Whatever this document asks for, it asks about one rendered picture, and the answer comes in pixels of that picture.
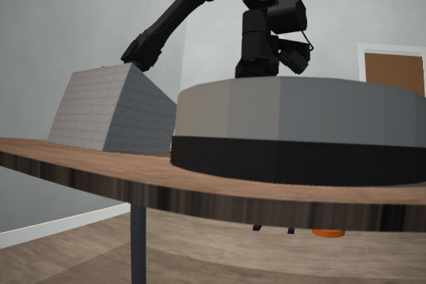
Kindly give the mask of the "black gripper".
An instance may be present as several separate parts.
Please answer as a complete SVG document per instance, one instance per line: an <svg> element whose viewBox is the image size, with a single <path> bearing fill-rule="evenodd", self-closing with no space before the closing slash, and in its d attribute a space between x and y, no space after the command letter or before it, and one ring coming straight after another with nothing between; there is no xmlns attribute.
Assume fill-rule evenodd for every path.
<svg viewBox="0 0 426 284"><path fill-rule="evenodd" d="M235 68L236 78L278 75L280 58L258 55L260 54L260 33L267 34L262 31L244 34L241 42L241 59Z"/></svg>

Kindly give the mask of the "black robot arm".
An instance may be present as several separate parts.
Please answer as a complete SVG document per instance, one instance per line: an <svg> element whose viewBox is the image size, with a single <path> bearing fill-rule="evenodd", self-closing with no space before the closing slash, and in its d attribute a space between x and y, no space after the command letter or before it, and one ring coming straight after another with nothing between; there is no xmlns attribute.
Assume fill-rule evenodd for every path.
<svg viewBox="0 0 426 284"><path fill-rule="evenodd" d="M205 1L214 0L175 0L154 24L138 35L120 60L125 61L125 64L135 64L142 72L149 70L158 60L171 33ZM242 37L248 32L267 33L260 33L260 55L279 57L280 62L295 74L304 72L310 61L310 44L281 39L271 34L271 31L275 34L286 34L306 30L306 7L302 0L242 2L249 9L243 13Z"/></svg>

